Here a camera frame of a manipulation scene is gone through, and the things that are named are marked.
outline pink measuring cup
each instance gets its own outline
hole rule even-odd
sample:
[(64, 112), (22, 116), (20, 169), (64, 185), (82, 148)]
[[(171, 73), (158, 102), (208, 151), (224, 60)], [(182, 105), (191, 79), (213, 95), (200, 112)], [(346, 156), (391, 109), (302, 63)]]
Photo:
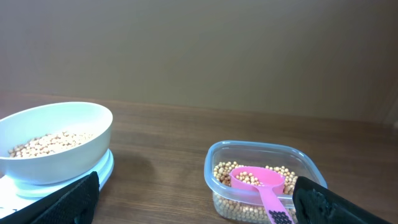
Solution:
[[(241, 172), (252, 173), (262, 183), (260, 186), (246, 184), (237, 178)], [(269, 220), (272, 224), (288, 223), (294, 224), (292, 217), (286, 211), (282, 202), (276, 194), (282, 194), (284, 190), (285, 177), (275, 171), (262, 167), (238, 167), (229, 173), (231, 186), (241, 190), (257, 190), (260, 192), (262, 204), (266, 209)]]

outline clear plastic container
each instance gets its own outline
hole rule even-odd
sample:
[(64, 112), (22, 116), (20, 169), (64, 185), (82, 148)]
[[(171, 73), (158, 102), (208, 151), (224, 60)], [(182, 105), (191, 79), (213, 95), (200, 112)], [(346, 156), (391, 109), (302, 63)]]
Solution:
[[(244, 166), (289, 168), (298, 176), (307, 177), (327, 188), (327, 184), (311, 159), (297, 149), (277, 144), (244, 141), (221, 141), (212, 145), (205, 160), (205, 180), (213, 191), (216, 211), (225, 218), (250, 223), (271, 223), (262, 206), (258, 192), (239, 190), (222, 184), (214, 176), (220, 162), (233, 162)], [(291, 195), (278, 195), (295, 223), (295, 209)]]

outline gray wall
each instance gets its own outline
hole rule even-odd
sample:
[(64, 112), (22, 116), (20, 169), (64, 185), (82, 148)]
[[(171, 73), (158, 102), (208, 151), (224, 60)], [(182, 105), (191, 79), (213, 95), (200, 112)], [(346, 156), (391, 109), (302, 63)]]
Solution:
[(396, 2), (4, 0), (0, 90), (392, 121)]

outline wooden table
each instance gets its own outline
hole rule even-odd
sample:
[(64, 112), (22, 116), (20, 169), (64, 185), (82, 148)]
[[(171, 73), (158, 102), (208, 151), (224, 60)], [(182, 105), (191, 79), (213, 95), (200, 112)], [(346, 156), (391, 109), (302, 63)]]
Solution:
[(208, 148), (225, 139), (295, 147), (329, 189), (398, 221), (398, 137), (376, 125), (182, 106), (0, 92), (0, 118), (62, 101), (90, 101), (114, 114), (115, 166), (94, 223), (228, 223), (203, 179)]

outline wood grain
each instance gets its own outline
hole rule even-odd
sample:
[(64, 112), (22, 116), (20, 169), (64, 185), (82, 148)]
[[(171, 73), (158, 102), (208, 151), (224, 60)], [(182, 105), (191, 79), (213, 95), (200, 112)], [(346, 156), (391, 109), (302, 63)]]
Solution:
[(208, 148), (225, 139), (295, 147), (329, 189), (398, 221), (398, 135), (367, 123), (0, 92), (0, 118), (33, 106), (90, 101), (114, 114), (115, 167), (94, 223), (228, 223), (203, 179)]

